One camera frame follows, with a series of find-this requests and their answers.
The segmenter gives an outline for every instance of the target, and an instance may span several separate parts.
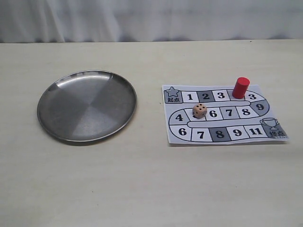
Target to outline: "plate rim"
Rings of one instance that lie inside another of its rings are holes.
[[[66,77],[70,77],[72,75],[75,75],[75,74],[79,74],[79,73],[84,73],[84,72],[104,72],[104,73],[108,73],[108,74],[111,74],[112,75],[116,75],[118,77],[120,77],[121,79],[125,80],[125,82],[127,82],[127,84],[132,88],[132,91],[134,93],[134,97],[135,97],[135,104],[134,104],[134,109],[132,111],[132,114],[130,115],[130,117],[127,119],[126,122],[123,123],[123,125],[121,125],[118,129],[116,129],[115,131],[105,135],[105,136],[102,136],[102,137],[98,137],[98,138],[94,138],[94,139],[90,139],[90,140],[71,140],[71,139],[66,139],[66,138],[62,138],[58,135],[56,135],[55,133],[53,133],[52,131],[48,130],[42,120],[41,120],[41,117],[39,115],[39,107],[41,105],[41,100],[42,98],[45,96],[45,94],[48,92],[48,90],[54,85],[56,84],[57,82],[59,82],[60,80],[66,78]],[[61,140],[61,141],[65,141],[65,142],[75,142],[75,143],[87,143],[87,142],[94,142],[94,141],[99,141],[99,140],[102,140],[102,139],[105,139],[107,137],[110,137],[112,136],[113,134],[117,133],[118,131],[122,130],[130,121],[131,119],[133,118],[134,116],[134,113],[136,112],[136,109],[137,109],[137,104],[138,104],[138,97],[137,97],[137,93],[133,87],[133,85],[127,80],[125,79],[124,77],[122,77],[121,75],[117,74],[117,73],[114,73],[114,72],[110,72],[110,71],[106,71],[106,70],[82,70],[82,71],[78,71],[78,72],[74,72],[74,73],[71,73],[69,75],[66,75],[58,80],[56,80],[55,82],[53,82],[44,92],[43,94],[41,95],[41,97],[39,98],[39,101],[38,101],[38,104],[37,104],[37,110],[36,110],[36,114],[37,114],[37,118],[38,118],[38,121],[40,123],[40,125],[42,126],[42,128],[49,134],[51,135],[52,137],[55,137],[56,139],[58,140]]]

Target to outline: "trophy icon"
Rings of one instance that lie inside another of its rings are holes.
[[[260,123],[271,127],[270,130],[278,130],[275,127],[279,124],[279,122],[273,117],[263,118],[262,120],[260,120]]]

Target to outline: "number 7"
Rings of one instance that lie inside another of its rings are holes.
[[[232,110],[225,110],[225,111],[226,111],[226,112],[229,112],[229,113],[228,113],[228,116],[230,116],[230,117],[232,116]]]
[[[203,131],[198,131],[197,134],[198,134],[198,135],[201,134],[201,135],[200,135],[200,139],[203,139],[203,135],[204,135],[204,132],[203,132]]]

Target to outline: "star icon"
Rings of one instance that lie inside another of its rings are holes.
[[[171,96],[178,97],[179,90],[174,89],[174,87],[170,87],[169,90],[165,90],[165,91],[169,94],[169,97]]]

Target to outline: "table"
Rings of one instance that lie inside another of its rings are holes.
[[[0,44],[0,226],[303,226],[303,40]],[[55,80],[115,72],[138,108],[116,136],[68,146],[40,127]],[[162,84],[259,84],[287,144],[169,146]]]

